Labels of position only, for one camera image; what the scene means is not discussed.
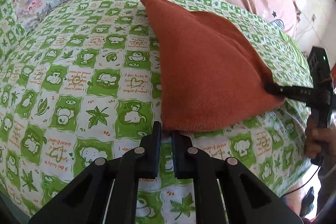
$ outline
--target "green and white bedsheet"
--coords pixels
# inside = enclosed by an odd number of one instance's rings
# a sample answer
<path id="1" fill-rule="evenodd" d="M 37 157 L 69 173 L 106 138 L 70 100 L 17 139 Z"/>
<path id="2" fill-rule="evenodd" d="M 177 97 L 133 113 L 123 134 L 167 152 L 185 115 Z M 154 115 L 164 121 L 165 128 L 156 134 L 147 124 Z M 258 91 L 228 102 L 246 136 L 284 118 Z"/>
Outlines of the green and white bedsheet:
<path id="1" fill-rule="evenodd" d="M 11 0 L 0 0 L 0 66 L 25 36 L 26 30 L 17 22 Z"/>
<path id="2" fill-rule="evenodd" d="M 311 85 L 301 54 L 277 27 L 222 0 L 169 1 L 226 17 L 276 82 Z M 139 0 L 71 0 L 1 69 L 0 190 L 29 215 L 95 158 L 121 157 L 161 121 L 159 41 Z M 303 158 L 308 115 L 304 104 L 286 100 L 274 111 L 191 138 L 213 157 L 235 156 L 281 195 L 310 165 Z M 136 222 L 195 223 L 192 181 L 174 178 L 168 137 L 159 176 L 139 182 Z"/>

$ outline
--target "black device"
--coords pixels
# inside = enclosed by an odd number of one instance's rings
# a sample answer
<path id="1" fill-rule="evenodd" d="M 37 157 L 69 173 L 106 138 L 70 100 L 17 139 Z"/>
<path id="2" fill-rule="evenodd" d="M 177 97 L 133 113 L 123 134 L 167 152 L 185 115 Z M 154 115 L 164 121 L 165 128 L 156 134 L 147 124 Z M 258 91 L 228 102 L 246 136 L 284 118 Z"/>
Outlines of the black device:
<path id="1" fill-rule="evenodd" d="M 138 180 L 157 176 L 160 140 L 161 125 L 154 122 L 152 135 L 142 137 L 139 147 L 114 160 L 97 158 L 38 211 L 29 224 L 134 224 Z M 236 158 L 212 158 L 193 147 L 191 139 L 179 132 L 172 133 L 172 150 L 175 177 L 193 179 L 197 224 L 302 224 Z M 55 208 L 62 212 L 57 218 Z M 336 191 L 313 224 L 332 224 L 335 219 Z"/>
<path id="2" fill-rule="evenodd" d="M 314 88 L 280 86 L 272 83 L 266 84 L 265 90 L 273 95 L 285 96 L 306 103 L 306 106 L 311 108 L 316 126 L 329 128 L 332 111 L 336 110 L 336 95 L 325 49 L 313 47 L 308 57 L 308 65 Z M 321 165 L 328 152 L 327 143 L 319 142 L 319 144 L 322 146 L 322 152 L 311 160 L 311 163 L 315 165 Z"/>
<path id="3" fill-rule="evenodd" d="M 161 124 L 139 147 L 114 160 L 97 158 L 38 211 L 29 224 L 134 224 L 139 178 L 159 171 Z M 55 208 L 62 212 L 53 217 Z"/>
<path id="4" fill-rule="evenodd" d="M 172 148 L 175 177 L 194 181 L 197 224 L 227 223 L 217 180 L 230 224 L 302 224 L 300 217 L 236 158 L 212 158 L 179 132 L 172 134 Z"/>

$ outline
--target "orange towel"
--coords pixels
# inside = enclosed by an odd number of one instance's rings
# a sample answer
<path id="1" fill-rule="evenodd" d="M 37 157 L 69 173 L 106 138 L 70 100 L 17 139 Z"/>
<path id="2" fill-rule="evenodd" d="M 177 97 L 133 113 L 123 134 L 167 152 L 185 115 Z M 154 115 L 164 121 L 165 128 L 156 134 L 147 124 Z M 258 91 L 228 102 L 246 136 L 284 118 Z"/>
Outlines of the orange towel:
<path id="1" fill-rule="evenodd" d="M 166 0 L 141 0 L 159 39 L 165 130 L 210 131 L 283 103 L 270 69 L 227 19 Z"/>

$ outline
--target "white wall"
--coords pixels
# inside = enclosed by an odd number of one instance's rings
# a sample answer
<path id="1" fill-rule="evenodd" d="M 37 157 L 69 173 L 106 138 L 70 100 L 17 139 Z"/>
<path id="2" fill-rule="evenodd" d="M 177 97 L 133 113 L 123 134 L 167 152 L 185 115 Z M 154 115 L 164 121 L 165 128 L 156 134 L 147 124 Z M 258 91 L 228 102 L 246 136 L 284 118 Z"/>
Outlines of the white wall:
<path id="1" fill-rule="evenodd" d="M 332 11 L 332 17 L 321 39 L 320 47 L 324 47 L 327 52 L 330 66 L 336 64 L 336 6 Z"/>
<path id="2" fill-rule="evenodd" d="M 312 46 L 323 45 L 327 48 L 328 58 L 332 65 L 335 63 L 336 47 L 332 44 L 332 35 L 336 32 L 336 2 L 335 0 L 295 0 L 299 9 L 302 11 L 301 21 L 295 39 L 299 43 L 302 51 L 310 52 Z M 316 16 L 315 22 L 312 21 L 313 14 Z"/>

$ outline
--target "screw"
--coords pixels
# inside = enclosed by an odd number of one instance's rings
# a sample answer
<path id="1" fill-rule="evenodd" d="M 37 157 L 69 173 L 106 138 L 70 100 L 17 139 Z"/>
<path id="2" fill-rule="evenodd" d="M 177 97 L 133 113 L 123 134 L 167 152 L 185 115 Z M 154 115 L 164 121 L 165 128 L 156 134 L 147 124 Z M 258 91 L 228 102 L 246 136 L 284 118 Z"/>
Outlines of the screw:
<path id="1" fill-rule="evenodd" d="M 97 158 L 95 161 L 96 165 L 103 165 L 105 163 L 105 159 L 104 158 Z"/>
<path id="2" fill-rule="evenodd" d="M 139 147 L 137 147 L 137 148 L 134 149 L 134 152 L 136 154 L 142 154 L 142 153 L 145 152 L 145 149 L 143 147 L 139 146 Z"/>
<path id="3" fill-rule="evenodd" d="M 196 154 L 198 152 L 198 149 L 196 147 L 189 147 L 188 153 L 190 154 Z"/>
<path id="4" fill-rule="evenodd" d="M 238 163 L 238 160 L 234 157 L 230 157 L 227 159 L 227 163 L 230 165 L 236 165 Z"/>

